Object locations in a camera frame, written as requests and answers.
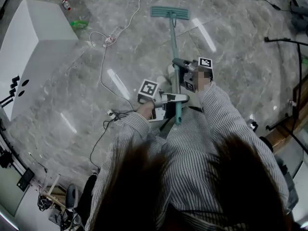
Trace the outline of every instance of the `hand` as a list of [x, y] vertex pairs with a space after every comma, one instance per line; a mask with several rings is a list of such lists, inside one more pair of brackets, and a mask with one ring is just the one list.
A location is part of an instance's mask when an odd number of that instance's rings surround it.
[[149, 101], [141, 105], [139, 109], [137, 110], [137, 113], [139, 113], [140, 115], [143, 115], [145, 118], [149, 120], [152, 116], [152, 110], [154, 110], [154, 108], [155, 108], [155, 105], [153, 101]]

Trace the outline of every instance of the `black pole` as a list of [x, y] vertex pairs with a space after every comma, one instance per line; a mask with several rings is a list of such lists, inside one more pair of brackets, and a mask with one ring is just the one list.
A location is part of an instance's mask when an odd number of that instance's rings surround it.
[[8, 96], [7, 98], [3, 99], [3, 100], [0, 102], [0, 104], [4, 103], [5, 101], [9, 100], [9, 99], [12, 98], [12, 97], [13, 97], [13, 94], [10, 95], [10, 96]]
[[301, 93], [302, 93], [302, 54], [300, 52], [300, 45], [297, 44], [297, 52], [298, 52], [298, 60], [299, 60], [299, 85], [298, 85], [298, 99], [296, 101], [297, 103], [297, 109], [296, 109], [296, 116], [294, 116], [294, 121], [293, 121], [293, 125], [292, 125], [292, 130], [291, 132], [294, 132], [295, 129], [295, 124], [296, 121], [299, 118], [299, 109], [300, 109], [300, 98], [301, 98]]
[[289, 115], [285, 114], [285, 117], [283, 119], [281, 119], [280, 121], [276, 122], [274, 125], [272, 125], [271, 127], [269, 125], [267, 125], [265, 127], [266, 130], [268, 131], [272, 131], [273, 129], [275, 129], [276, 127], [278, 127], [282, 122], [286, 121], [287, 119], [289, 119]]
[[10, 99], [9, 101], [7, 101], [4, 105], [2, 105], [2, 108], [4, 108], [5, 106], [7, 106], [9, 103], [13, 102], [13, 98]]

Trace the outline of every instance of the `wire bundle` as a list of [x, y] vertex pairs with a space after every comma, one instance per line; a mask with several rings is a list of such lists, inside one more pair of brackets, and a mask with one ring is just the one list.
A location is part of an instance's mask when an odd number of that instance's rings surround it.
[[102, 137], [105, 135], [105, 133], [106, 133], [106, 131], [107, 131], [109, 125], [110, 125], [112, 122], [116, 122], [116, 121], [118, 121], [118, 120], [120, 120], [120, 119], [122, 119], [122, 118], [124, 118], [124, 117], [127, 117], [127, 116], [129, 115], [130, 112], [134, 112], [134, 111], [135, 111], [135, 110], [131, 110], [131, 111], [127, 111], [127, 112], [113, 112], [113, 113], [110, 113], [109, 116], [115, 115], [115, 118], [113, 118], [113, 119], [111, 119], [111, 120], [105, 120], [105, 121], [103, 122], [103, 128], [105, 129], [105, 131], [104, 131], [104, 133], [100, 136], [100, 138], [96, 141], [95, 145], [93, 146], [92, 152], [91, 152], [91, 154], [90, 154], [90, 162], [91, 162], [94, 166], [96, 166], [98, 169], [99, 169], [99, 167], [98, 167], [95, 163], [93, 163], [93, 162], [92, 162], [92, 159], [91, 159], [92, 154], [93, 154], [93, 152], [94, 152], [94, 149], [95, 149], [95, 147], [97, 146], [98, 142], [99, 142], [99, 141], [102, 139]]
[[[123, 98], [123, 97], [120, 97], [120, 96], [116, 95], [112, 90], [110, 90], [107, 86], [105, 86], [105, 85], [103, 84], [103, 82], [102, 82], [102, 72], [103, 72], [103, 63], [104, 63], [104, 60], [105, 60], [105, 55], [106, 55], [106, 50], [107, 50], [107, 48], [108, 48], [109, 46], [112, 46], [113, 44], [115, 44], [116, 41], [118, 40], [118, 38], [120, 37], [121, 33], [124, 32], [127, 28], [129, 28], [129, 26], [130, 26], [130, 24], [131, 24], [131, 22], [132, 22], [134, 16], [135, 16], [136, 13], [140, 10], [140, 7], [141, 7], [141, 6], [140, 6], [140, 2], [141, 2], [141, 0], [138, 1], [138, 9], [137, 9], [137, 10], [135, 11], [135, 13], [131, 16], [130, 21], [129, 21], [129, 24], [119, 32], [118, 36], [116, 37], [116, 39], [115, 39], [113, 42], [111, 42], [111, 43], [108, 42], [107, 39], [108, 39], [109, 37], [107, 37], [105, 34], [103, 34], [103, 33], [101, 33], [101, 32], [96, 32], [96, 31], [94, 31], [94, 32], [91, 32], [91, 33], [90, 33], [90, 43], [91, 43], [91, 46], [92, 46], [94, 49], [96, 49], [96, 50], [104, 49], [103, 60], [102, 60], [102, 63], [101, 63], [100, 78], [99, 78], [100, 84], [101, 84], [105, 89], [107, 89], [108, 91], [110, 91], [113, 95], [115, 95], [116, 97], [118, 97], [118, 98], [120, 98], [120, 99], [126, 101], [126, 102], [130, 105], [130, 108], [131, 108], [132, 110], [133, 110], [133, 107], [132, 107], [131, 103], [130, 103], [127, 99], [125, 99], [125, 98]], [[95, 47], [94, 47], [94, 45], [93, 45], [93, 43], [92, 43], [92, 39], [91, 39], [91, 36], [92, 36], [93, 33], [97, 33], [97, 34], [99, 34], [99, 35], [101, 35], [101, 36], [104, 37], [104, 47], [102, 47], [102, 48], [95, 48]]]

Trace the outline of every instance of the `green object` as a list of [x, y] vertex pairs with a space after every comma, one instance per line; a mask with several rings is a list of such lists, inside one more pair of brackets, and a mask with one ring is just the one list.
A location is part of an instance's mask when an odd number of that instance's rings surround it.
[[[179, 57], [179, 51], [177, 47], [177, 41], [175, 37], [174, 28], [177, 25], [177, 19], [189, 20], [190, 14], [187, 9], [181, 8], [173, 8], [173, 7], [161, 7], [161, 6], [153, 6], [151, 7], [151, 16], [152, 17], [164, 17], [169, 18], [170, 21], [170, 32], [171, 32], [171, 46], [173, 52], [173, 58]], [[180, 93], [180, 68], [176, 64], [174, 65], [175, 71], [175, 85], [176, 85], [176, 93]], [[182, 105], [181, 103], [176, 103], [176, 123], [180, 124], [182, 121]]]
[[85, 28], [88, 26], [88, 22], [86, 21], [73, 21], [70, 23], [70, 25], [74, 28]]
[[308, 58], [304, 57], [302, 59], [302, 63], [308, 65]]

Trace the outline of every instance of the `mop handle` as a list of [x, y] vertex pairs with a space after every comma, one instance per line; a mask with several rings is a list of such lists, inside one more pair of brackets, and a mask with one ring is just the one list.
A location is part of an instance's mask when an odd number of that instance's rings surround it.
[[[177, 41], [175, 37], [175, 31], [174, 31], [174, 21], [176, 20], [176, 15], [170, 12], [170, 32], [171, 32], [171, 46], [172, 46], [172, 52], [173, 52], [173, 58], [179, 57], [178, 47], [177, 47]], [[175, 85], [176, 94], [181, 93], [180, 89], [180, 68], [176, 64], [174, 64], [174, 77], [175, 81], [173, 82]], [[182, 121], [182, 103], [176, 103], [175, 104], [175, 120], [177, 124], [181, 124]]]

